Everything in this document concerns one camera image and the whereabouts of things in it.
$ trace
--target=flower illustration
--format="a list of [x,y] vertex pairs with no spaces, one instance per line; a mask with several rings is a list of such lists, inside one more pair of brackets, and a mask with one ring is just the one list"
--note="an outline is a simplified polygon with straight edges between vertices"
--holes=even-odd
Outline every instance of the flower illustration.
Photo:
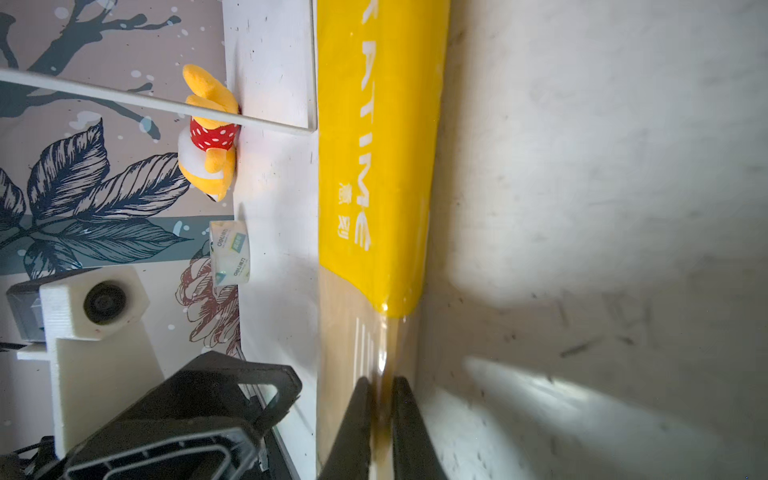
[[187,319],[197,325],[190,342],[200,342],[212,349],[227,344],[227,355],[239,356],[240,305],[237,285],[214,289],[214,275],[208,241],[192,256],[190,266],[181,274],[176,300],[185,307]]

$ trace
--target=wallpaper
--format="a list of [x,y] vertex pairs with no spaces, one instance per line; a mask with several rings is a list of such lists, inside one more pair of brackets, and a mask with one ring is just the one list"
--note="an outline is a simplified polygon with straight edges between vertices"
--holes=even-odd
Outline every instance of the wallpaper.
[[[217,0],[0,2],[0,66],[182,101],[186,63],[224,79]],[[166,375],[239,354],[237,288],[215,290],[208,223],[233,218],[177,166],[189,118],[0,82],[0,290],[90,266],[135,264]],[[0,295],[0,342],[18,341]],[[0,353],[0,452],[51,433],[44,362]]]

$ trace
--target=metal rod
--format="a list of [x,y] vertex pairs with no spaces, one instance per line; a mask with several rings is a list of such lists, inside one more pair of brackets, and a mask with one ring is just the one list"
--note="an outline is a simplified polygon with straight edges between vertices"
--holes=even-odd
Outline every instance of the metal rod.
[[228,124],[247,125],[251,127],[266,128],[295,135],[308,135],[317,130],[316,123],[310,127],[297,127],[295,125],[281,124],[276,121],[262,118],[247,117],[246,115],[228,114],[226,112],[212,110],[210,108],[194,107],[179,101],[164,100],[162,98],[148,97],[114,88],[102,87],[82,83],[80,81],[65,80],[50,75],[43,75],[31,71],[15,70],[13,68],[0,68],[0,81],[15,84],[28,85],[30,87],[46,88],[48,90],[63,91],[69,94],[85,97],[100,98],[101,100],[116,101],[123,104],[137,105],[138,107],[155,108],[157,110],[170,111],[176,114],[185,114],[192,117],[208,118],[215,121],[225,121]]

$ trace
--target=tree branch pattern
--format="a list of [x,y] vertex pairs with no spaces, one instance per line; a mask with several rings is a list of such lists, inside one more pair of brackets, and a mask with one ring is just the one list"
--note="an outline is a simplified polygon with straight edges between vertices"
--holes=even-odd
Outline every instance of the tree branch pattern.
[[[181,18],[173,15],[165,22],[158,24],[148,24],[145,15],[135,15],[133,18],[111,20],[105,22],[107,15],[117,4],[112,0],[107,6],[102,7],[101,11],[90,20],[80,20],[83,10],[97,0],[74,0],[72,14],[69,17],[59,38],[51,42],[50,46],[40,55],[40,57],[27,68],[27,71],[33,71],[40,74],[49,74],[57,76],[72,60],[74,55],[85,45],[95,43],[104,38],[105,31],[130,31],[130,30],[159,30],[168,25],[175,25],[181,22]],[[18,60],[8,43],[8,33],[11,26],[16,22],[12,15],[0,12],[0,51],[10,68],[19,68]],[[129,91],[147,91],[152,89],[151,83],[141,85]],[[57,100],[87,100],[115,111],[116,113],[130,118],[137,123],[141,123],[144,116],[137,114],[129,108],[123,107],[113,101],[98,100],[80,95],[67,94],[64,92],[54,92],[52,94],[34,95],[38,89],[27,85],[11,84],[0,81],[0,118],[16,118],[23,114],[29,107],[39,107],[47,105]],[[155,140],[159,140],[160,130],[154,122],[147,129],[147,134]]]

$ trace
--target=black cable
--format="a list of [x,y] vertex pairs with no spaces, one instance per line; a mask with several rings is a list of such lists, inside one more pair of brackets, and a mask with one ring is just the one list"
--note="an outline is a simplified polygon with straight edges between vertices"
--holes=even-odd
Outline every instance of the black cable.
[[22,345],[21,343],[7,343],[7,342],[0,342],[0,352],[7,352],[10,350],[20,350],[26,347],[26,345]]
[[43,445],[48,445],[49,443],[53,443],[53,440],[48,440],[46,442],[35,443],[34,445],[30,445],[29,447],[24,447],[23,449],[14,450],[13,452],[16,455],[21,455],[22,453],[29,452],[30,450],[39,449]]

